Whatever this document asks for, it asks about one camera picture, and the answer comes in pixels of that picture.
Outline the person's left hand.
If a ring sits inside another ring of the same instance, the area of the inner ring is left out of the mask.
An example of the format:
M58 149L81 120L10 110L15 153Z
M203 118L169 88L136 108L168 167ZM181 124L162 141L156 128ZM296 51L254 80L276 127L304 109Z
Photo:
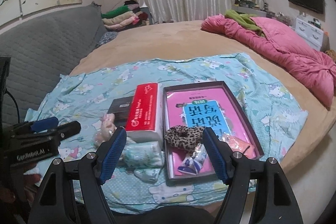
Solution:
M35 184L40 182L41 175L38 173L25 174L27 171L34 169L37 163L31 163L18 170L18 175L14 175L14 180L11 173L4 178L1 177L1 201L5 203L14 203L17 198L23 197L25 200L33 202L36 191Z

